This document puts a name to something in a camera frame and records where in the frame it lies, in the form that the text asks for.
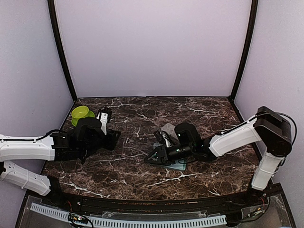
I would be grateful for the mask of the brown sunglasses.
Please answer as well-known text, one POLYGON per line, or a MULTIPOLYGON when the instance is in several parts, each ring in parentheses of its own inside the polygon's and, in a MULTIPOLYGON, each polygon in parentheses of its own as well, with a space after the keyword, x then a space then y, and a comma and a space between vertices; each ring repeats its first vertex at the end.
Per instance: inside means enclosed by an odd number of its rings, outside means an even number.
POLYGON ((135 157, 147 155, 146 152, 142 151, 141 149, 138 149, 134 146, 125 145, 124 141, 119 143, 119 148, 120 148, 120 155, 122 157, 135 158, 135 157))

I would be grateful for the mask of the light grey glasses case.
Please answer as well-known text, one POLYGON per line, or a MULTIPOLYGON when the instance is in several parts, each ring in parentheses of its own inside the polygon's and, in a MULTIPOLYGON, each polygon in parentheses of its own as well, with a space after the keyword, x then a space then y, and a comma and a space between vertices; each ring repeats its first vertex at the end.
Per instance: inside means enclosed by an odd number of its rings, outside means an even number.
POLYGON ((175 126, 171 123, 166 123, 162 128, 162 132, 166 132, 169 136, 177 138, 177 135, 175 133, 175 126))

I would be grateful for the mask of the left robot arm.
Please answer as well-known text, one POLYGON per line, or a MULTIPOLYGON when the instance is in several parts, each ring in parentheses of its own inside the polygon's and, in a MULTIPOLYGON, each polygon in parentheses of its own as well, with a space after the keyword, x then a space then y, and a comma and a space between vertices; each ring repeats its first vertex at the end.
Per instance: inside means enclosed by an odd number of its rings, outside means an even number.
POLYGON ((14 160, 73 161, 86 159, 100 149, 115 149, 120 132, 107 129, 106 122, 93 117, 78 121, 75 129, 65 132, 54 129, 39 138, 1 135, 0 179, 31 190, 57 207, 67 203, 57 178, 33 173, 14 163, 14 160))

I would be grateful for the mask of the dark grey glasses case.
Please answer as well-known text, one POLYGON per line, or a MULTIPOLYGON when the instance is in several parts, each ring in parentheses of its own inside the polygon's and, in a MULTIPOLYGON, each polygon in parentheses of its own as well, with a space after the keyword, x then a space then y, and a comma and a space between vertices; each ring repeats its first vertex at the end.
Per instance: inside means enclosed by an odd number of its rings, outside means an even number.
MULTIPOLYGON (((156 142, 153 144, 153 149, 155 149, 156 147, 161 146, 161 145, 163 145, 163 144, 156 142)), ((155 165, 155 166, 169 169, 169 170, 185 171, 187 164, 181 164, 176 161, 174 164, 171 164, 169 166, 165 166, 165 165, 155 165)))

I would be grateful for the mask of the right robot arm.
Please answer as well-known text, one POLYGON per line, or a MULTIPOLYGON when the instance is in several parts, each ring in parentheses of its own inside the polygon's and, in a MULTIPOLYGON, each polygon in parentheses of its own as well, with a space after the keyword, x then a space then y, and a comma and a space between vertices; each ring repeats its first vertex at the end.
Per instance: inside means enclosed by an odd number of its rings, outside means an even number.
POLYGON ((165 131, 153 133, 159 146, 145 157, 145 163, 170 166, 188 157, 210 162, 245 145, 263 142, 266 152, 251 179, 250 190, 242 196, 245 205, 253 206, 291 153, 297 137, 297 125, 292 117, 262 106, 248 120, 208 138, 202 139, 196 127, 190 123, 180 123, 175 126, 174 132, 177 144, 172 142, 165 131))

